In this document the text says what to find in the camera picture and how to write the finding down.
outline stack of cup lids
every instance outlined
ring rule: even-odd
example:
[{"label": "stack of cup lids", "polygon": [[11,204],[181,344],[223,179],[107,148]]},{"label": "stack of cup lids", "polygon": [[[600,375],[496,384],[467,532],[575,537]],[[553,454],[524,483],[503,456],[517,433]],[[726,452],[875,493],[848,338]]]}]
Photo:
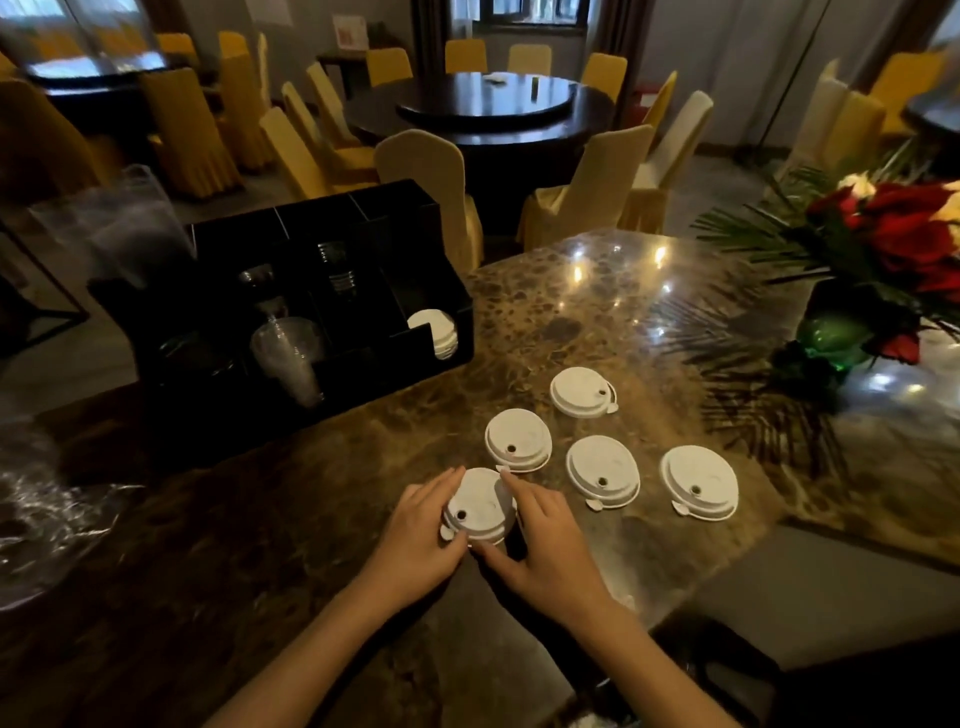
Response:
[{"label": "stack of cup lids", "polygon": [[736,512],[740,491],[730,463],[711,449],[683,445],[660,461],[660,477],[682,515],[723,521]]},{"label": "stack of cup lids", "polygon": [[550,459],[553,439],[546,423],[527,409],[504,410],[487,425],[487,452],[512,473],[532,473]]},{"label": "stack of cup lids", "polygon": [[452,541],[458,531],[466,531],[471,541],[499,544],[515,522],[516,501],[500,473],[471,468],[444,509],[440,535]]},{"label": "stack of cup lids", "polygon": [[590,435],[575,442],[566,454],[566,472],[588,504],[594,501],[603,508],[621,508],[640,492],[640,470],[634,457],[606,435]]},{"label": "stack of cup lids", "polygon": [[618,409],[611,384],[586,367],[570,367],[554,376],[550,399],[565,415],[583,420],[613,414]]},{"label": "stack of cup lids", "polygon": [[433,335],[433,353],[438,359],[449,359],[457,351],[457,326],[453,319],[439,308],[425,308],[407,319],[410,328],[430,326]]}]

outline black organizer caddy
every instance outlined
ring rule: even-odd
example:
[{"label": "black organizer caddy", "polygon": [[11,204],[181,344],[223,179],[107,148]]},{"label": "black organizer caddy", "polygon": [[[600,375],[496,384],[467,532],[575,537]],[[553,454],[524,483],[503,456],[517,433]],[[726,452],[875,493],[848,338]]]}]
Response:
[{"label": "black organizer caddy", "polygon": [[[89,285],[131,340],[168,455],[215,462],[473,358],[473,301],[444,254],[440,208],[415,182],[269,207],[187,232],[197,263],[166,290],[137,291],[122,280]],[[332,241],[345,243],[352,294],[337,293],[324,269],[318,244]],[[324,401],[312,410],[252,356],[251,336],[265,317],[238,275],[263,263],[273,266],[290,315],[322,332],[325,358],[314,372]],[[434,354],[428,326],[407,327],[423,308],[446,311],[456,323],[458,348],[447,360]],[[171,375],[161,347],[184,336],[201,344],[184,348],[193,350],[186,373]]]}]

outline framed notice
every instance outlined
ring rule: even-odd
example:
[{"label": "framed notice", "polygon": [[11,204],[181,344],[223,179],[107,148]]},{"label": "framed notice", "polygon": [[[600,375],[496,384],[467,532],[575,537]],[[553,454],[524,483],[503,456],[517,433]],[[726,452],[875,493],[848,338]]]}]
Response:
[{"label": "framed notice", "polygon": [[342,51],[370,50],[367,19],[363,15],[334,15],[333,32],[337,34],[337,47]]}]

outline floor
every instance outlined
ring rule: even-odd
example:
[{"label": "floor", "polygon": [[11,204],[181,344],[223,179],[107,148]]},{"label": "floor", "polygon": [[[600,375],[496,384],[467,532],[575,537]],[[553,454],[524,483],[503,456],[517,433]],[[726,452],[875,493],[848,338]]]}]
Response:
[{"label": "floor", "polygon": [[[759,198],[762,183],[728,159],[694,158],[674,190],[665,231],[690,235],[690,224],[713,206],[737,206]],[[184,224],[290,202],[278,174],[248,177],[246,190],[193,204],[175,201]],[[128,384],[136,379],[126,337],[85,290],[82,263],[42,232],[22,206],[2,208],[4,220],[91,312],[84,324],[0,363],[0,419],[32,415]],[[40,306],[63,308],[60,294],[43,279],[9,240],[0,251],[30,278]],[[509,239],[488,240],[488,261],[513,255]]]}]

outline flower bouquet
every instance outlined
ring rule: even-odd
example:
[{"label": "flower bouquet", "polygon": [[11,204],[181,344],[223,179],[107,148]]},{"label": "flower bouquet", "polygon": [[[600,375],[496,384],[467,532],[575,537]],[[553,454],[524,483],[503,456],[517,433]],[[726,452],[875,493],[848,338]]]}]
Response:
[{"label": "flower bouquet", "polygon": [[831,391],[871,357],[920,361],[919,332],[960,340],[960,182],[917,184],[892,170],[837,181],[801,167],[747,215],[715,209],[694,224],[728,252],[816,279],[796,339],[771,361],[782,382]]}]

